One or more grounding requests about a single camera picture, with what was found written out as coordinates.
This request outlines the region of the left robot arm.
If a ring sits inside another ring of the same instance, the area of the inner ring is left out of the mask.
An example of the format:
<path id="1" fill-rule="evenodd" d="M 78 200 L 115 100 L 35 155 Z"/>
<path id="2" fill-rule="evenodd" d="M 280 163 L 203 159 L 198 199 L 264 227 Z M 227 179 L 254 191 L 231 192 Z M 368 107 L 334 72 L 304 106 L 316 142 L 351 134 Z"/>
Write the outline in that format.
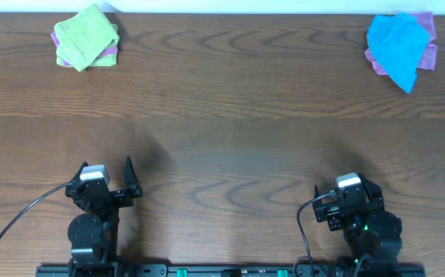
<path id="1" fill-rule="evenodd" d="M 131 207 L 142 196 L 132 160 L 125 160 L 125 188 L 109 189 L 109 174 L 104 165 L 88 165 L 80 169 L 65 187 L 65 195 L 83 213 L 68 227 L 72 258 L 70 276 L 134 276 L 133 265 L 117 255 L 119 210 Z"/>

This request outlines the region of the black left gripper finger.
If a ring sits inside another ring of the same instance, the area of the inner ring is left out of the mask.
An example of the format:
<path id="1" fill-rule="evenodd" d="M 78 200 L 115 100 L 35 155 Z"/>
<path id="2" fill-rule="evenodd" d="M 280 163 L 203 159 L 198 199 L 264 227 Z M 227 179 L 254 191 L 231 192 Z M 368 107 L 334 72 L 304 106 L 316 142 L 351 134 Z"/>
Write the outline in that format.
<path id="1" fill-rule="evenodd" d="M 89 164 L 87 162 L 83 162 L 79 168 L 79 170 L 76 172 L 76 174 L 72 177 L 72 182 L 77 182 L 80 180 L 80 175 L 82 173 L 82 170 L 87 167 Z"/>
<path id="2" fill-rule="evenodd" d="M 133 198 L 142 197 L 142 188 L 135 174 L 132 159 L 129 155 L 125 159 L 124 183 Z"/>

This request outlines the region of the blue microfiber cloth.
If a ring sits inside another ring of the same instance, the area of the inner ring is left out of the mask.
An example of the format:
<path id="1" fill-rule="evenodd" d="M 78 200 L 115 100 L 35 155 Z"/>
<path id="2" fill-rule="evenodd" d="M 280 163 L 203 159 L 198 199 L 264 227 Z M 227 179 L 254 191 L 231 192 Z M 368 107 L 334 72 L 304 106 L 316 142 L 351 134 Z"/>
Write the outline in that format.
<path id="1" fill-rule="evenodd" d="M 366 33 L 368 48 L 393 82 L 410 94 L 418 64 L 429 42 L 428 32 L 407 13 L 376 15 Z"/>

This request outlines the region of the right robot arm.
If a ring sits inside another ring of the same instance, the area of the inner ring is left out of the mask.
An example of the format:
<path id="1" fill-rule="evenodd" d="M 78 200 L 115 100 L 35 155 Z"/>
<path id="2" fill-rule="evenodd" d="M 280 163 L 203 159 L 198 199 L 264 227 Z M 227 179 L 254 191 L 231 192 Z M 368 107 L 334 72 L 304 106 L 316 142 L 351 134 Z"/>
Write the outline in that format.
<path id="1" fill-rule="evenodd" d="M 336 178 L 326 194 L 314 189 L 313 211 L 330 231 L 341 230 L 354 261 L 344 272 L 354 276 L 399 276 L 402 220 L 385 208 L 382 189 L 360 173 Z"/>

